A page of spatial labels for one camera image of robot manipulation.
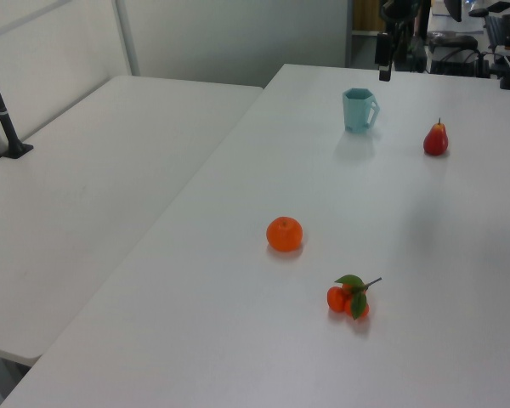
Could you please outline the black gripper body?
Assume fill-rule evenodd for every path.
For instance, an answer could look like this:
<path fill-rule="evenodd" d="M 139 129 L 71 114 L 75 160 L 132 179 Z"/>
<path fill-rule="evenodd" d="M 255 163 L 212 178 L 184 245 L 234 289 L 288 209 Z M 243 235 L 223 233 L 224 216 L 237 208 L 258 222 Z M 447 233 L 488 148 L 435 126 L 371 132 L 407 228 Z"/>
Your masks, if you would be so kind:
<path fill-rule="evenodd" d="M 390 33 L 380 32 L 377 34 L 376 64 L 388 66 L 392 60 L 393 37 Z"/>

